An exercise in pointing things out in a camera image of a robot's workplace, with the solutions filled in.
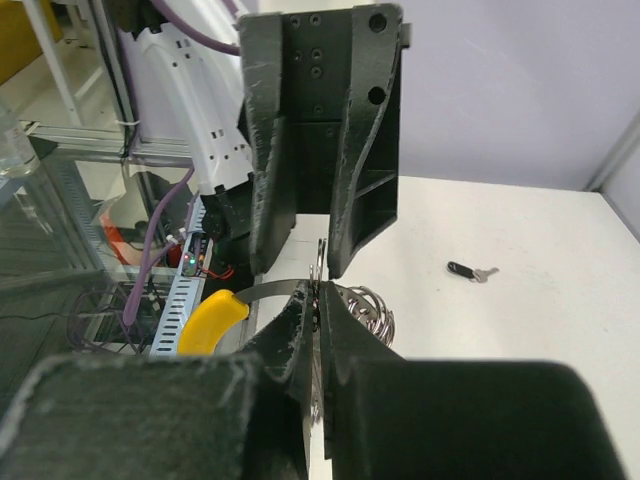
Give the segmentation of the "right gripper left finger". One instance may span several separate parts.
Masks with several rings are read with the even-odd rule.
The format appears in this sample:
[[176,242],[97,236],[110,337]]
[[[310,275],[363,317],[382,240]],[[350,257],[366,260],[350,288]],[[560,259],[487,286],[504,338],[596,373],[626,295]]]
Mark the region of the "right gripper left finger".
[[45,359],[2,419],[2,477],[307,478],[313,293],[288,288],[230,355]]

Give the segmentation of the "black tag key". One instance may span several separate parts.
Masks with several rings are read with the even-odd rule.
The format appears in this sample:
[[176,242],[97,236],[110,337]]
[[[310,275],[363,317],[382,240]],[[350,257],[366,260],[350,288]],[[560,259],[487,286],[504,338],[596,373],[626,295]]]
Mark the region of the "black tag key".
[[491,275],[499,272],[499,269],[496,267],[492,267],[488,270],[472,269],[454,261],[448,262],[446,268],[454,275],[458,275],[477,283],[486,283]]

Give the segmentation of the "keyring with yellow handle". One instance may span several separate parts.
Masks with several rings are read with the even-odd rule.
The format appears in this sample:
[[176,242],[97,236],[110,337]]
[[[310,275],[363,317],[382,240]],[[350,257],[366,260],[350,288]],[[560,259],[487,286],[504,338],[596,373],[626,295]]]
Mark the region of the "keyring with yellow handle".
[[395,334],[391,313],[364,287],[287,279],[233,293],[219,290],[204,300],[182,329],[182,356],[209,356],[253,303],[285,296],[283,310],[226,365],[247,366],[242,398],[224,398],[227,414],[240,416],[246,431],[283,435],[307,432],[311,406],[321,404],[325,432],[370,426],[389,428],[396,399],[389,391],[393,367],[402,358],[390,348]]

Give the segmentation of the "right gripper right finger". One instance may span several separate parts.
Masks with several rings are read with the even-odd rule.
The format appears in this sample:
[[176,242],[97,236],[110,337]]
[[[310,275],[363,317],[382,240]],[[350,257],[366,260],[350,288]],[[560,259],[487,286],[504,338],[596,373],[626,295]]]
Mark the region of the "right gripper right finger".
[[596,402],[545,361],[408,360],[319,290],[324,446],[337,479],[621,479]]

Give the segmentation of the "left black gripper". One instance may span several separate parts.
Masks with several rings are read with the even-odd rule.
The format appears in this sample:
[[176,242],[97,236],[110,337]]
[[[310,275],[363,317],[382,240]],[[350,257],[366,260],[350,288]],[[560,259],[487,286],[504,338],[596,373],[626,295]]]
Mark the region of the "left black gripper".
[[272,268],[300,214],[329,219],[331,279],[395,221],[408,37],[396,4],[241,18],[255,274]]

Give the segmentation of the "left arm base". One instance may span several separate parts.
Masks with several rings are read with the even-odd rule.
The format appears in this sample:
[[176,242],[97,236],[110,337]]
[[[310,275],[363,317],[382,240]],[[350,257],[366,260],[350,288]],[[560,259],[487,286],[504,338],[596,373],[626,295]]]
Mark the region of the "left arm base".
[[213,195],[201,197],[202,229],[212,243],[206,270],[213,290],[238,292],[254,284],[249,261],[253,177],[249,173],[243,183],[229,189],[219,185]]

